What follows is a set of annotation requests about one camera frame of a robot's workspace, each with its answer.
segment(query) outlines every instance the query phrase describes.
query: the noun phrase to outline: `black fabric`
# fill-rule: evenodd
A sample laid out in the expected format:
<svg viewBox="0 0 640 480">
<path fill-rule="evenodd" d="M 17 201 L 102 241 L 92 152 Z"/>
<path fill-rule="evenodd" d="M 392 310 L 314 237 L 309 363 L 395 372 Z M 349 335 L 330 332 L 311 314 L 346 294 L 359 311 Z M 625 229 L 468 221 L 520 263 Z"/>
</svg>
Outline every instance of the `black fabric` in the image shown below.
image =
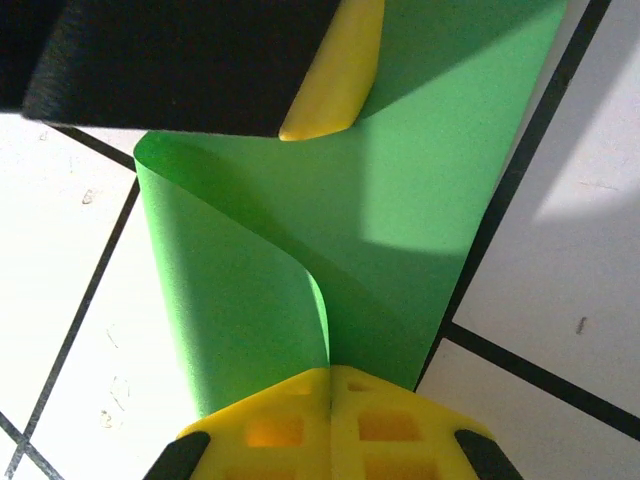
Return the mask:
<svg viewBox="0 0 640 480">
<path fill-rule="evenodd" d="M 64 0 L 0 0 L 0 111 L 19 111 Z"/>
<path fill-rule="evenodd" d="M 471 430 L 458 430 L 456 440 L 478 480 L 523 480 L 498 444 Z"/>
<path fill-rule="evenodd" d="M 210 441 L 208 433 L 193 432 L 171 442 L 143 480 L 189 480 Z"/>
<path fill-rule="evenodd" d="M 23 114 L 276 136 L 339 0 L 70 0 Z"/>
</svg>

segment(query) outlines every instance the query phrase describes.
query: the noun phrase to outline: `yellow plastic piece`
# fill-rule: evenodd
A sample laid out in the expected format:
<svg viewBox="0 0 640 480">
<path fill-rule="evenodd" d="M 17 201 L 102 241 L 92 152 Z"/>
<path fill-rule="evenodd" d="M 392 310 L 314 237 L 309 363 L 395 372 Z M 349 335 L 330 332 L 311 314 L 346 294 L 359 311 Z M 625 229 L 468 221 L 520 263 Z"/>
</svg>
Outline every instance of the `yellow plastic piece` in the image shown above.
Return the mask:
<svg viewBox="0 0 640 480">
<path fill-rule="evenodd" d="M 481 424 L 351 367 L 313 369 L 200 420 L 191 480 L 477 480 L 454 433 Z"/>
<path fill-rule="evenodd" d="M 454 437 L 483 425 L 351 367 L 331 367 L 333 479 L 477 480 Z"/>
<path fill-rule="evenodd" d="M 353 125 L 378 69 L 384 0 L 342 0 L 280 128 L 307 140 Z"/>
<path fill-rule="evenodd" d="M 191 480 L 330 478 L 329 384 L 308 370 L 188 427 L 211 436 Z"/>
</svg>

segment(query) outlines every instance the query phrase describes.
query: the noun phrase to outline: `curved green sheet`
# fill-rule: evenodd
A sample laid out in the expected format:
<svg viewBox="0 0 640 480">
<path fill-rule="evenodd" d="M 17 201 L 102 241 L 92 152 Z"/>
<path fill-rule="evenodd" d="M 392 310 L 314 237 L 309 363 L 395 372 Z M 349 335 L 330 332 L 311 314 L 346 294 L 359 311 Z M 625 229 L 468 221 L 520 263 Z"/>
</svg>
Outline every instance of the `curved green sheet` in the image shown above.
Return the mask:
<svg viewBox="0 0 640 480">
<path fill-rule="evenodd" d="M 565 4 L 387 0 L 378 78 L 348 131 L 141 140 L 161 281 L 203 412 L 327 361 L 321 302 L 277 249 L 317 281 L 331 362 L 414 387 Z"/>
</svg>

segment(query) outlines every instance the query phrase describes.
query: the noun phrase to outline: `white floor tile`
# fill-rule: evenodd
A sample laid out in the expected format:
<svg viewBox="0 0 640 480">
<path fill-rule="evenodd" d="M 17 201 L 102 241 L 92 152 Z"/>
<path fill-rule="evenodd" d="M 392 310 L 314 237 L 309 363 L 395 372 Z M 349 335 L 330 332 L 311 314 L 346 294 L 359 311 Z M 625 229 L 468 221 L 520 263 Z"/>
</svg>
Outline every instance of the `white floor tile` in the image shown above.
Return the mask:
<svg viewBox="0 0 640 480">
<path fill-rule="evenodd" d="M 15 449 L 15 442 L 0 428 L 0 473 L 4 473 Z"/>
<path fill-rule="evenodd" d="M 66 480 L 142 478 L 197 419 L 154 262 L 138 201 L 32 440 Z"/>
<path fill-rule="evenodd" d="M 639 24 L 611 2 L 454 319 L 636 416 Z"/>
<path fill-rule="evenodd" d="M 484 423 L 527 480 L 635 480 L 640 443 L 444 340 L 418 393 Z"/>
<path fill-rule="evenodd" d="M 132 156 L 136 143 L 147 133 L 146 130 L 120 130 L 97 127 L 80 127 L 80 130 Z"/>
<path fill-rule="evenodd" d="M 20 465 L 18 465 L 18 469 L 13 475 L 13 480 L 48 480 L 48 477 L 25 455 L 20 460 Z"/>
<path fill-rule="evenodd" d="M 133 173 L 0 115 L 0 411 L 26 426 Z"/>
</svg>

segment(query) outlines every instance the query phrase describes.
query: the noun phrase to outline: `square hole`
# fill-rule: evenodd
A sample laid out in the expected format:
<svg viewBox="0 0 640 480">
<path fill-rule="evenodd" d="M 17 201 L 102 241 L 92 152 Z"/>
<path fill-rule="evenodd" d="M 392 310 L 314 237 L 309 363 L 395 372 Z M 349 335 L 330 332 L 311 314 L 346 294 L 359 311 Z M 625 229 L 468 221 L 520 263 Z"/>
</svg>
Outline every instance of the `square hole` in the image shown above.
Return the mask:
<svg viewBox="0 0 640 480">
<path fill-rule="evenodd" d="M 304 440 L 304 422 L 298 416 L 257 418 L 246 433 L 250 447 L 298 447 Z"/>
<path fill-rule="evenodd" d="M 426 461 L 369 457 L 364 469 L 366 480 L 438 480 L 435 466 Z"/>
<path fill-rule="evenodd" d="M 358 417 L 360 440 L 374 442 L 416 442 L 420 430 L 413 417 L 405 412 L 371 410 Z"/>
<path fill-rule="evenodd" d="M 293 470 L 230 470 L 224 477 L 225 480 L 295 480 L 296 473 Z"/>
</svg>

